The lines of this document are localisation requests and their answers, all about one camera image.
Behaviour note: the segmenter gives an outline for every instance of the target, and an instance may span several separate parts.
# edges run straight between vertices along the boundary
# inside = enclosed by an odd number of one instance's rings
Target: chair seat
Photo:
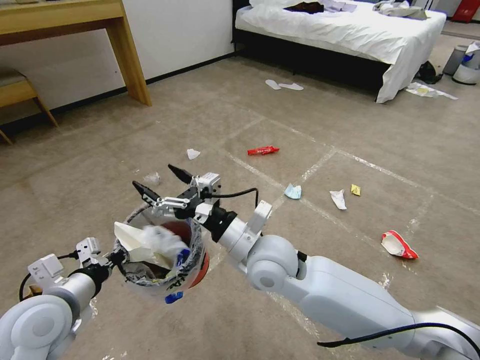
[[[0,87],[19,83],[26,79],[20,72],[8,67],[0,67]]]

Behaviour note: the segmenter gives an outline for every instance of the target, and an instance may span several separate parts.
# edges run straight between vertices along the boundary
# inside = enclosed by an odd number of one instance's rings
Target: white bedsheet
[[[310,15],[277,6],[257,5],[240,9],[235,27],[240,29],[238,25],[245,22],[282,38],[305,40],[296,41],[299,43],[308,41],[307,45],[312,45],[314,42],[318,43],[318,48],[363,55],[390,64],[383,74],[383,86],[376,99],[377,103],[384,103],[407,87],[420,65],[428,61],[447,17],[435,11],[427,11],[427,20],[390,17],[373,11],[371,3],[347,2],[357,5],[355,12]]]

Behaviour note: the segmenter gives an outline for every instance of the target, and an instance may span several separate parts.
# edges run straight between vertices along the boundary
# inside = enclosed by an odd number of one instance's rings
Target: black bed frame
[[[341,82],[355,88],[378,92],[383,85],[383,74],[390,65],[347,55],[318,47],[266,36],[255,32],[235,28],[237,11],[249,6],[249,0],[232,0],[232,43],[235,52],[238,45],[244,49],[240,55],[267,60],[270,63],[285,66],[293,74],[319,76],[323,80]]]

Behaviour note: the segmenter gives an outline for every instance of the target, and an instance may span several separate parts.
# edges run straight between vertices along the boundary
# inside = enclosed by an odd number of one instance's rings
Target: wooden chair
[[[33,99],[40,110],[47,115],[52,124],[58,128],[59,125],[57,121],[42,102],[30,81],[16,70],[0,68],[0,108],[29,99]],[[0,130],[0,136],[2,136],[7,143],[13,145],[12,141],[2,130]]]

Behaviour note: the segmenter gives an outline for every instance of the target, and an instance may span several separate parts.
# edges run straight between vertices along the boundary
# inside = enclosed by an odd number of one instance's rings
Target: wooden table
[[[106,29],[128,94],[151,106],[122,0],[0,5],[0,46]]]

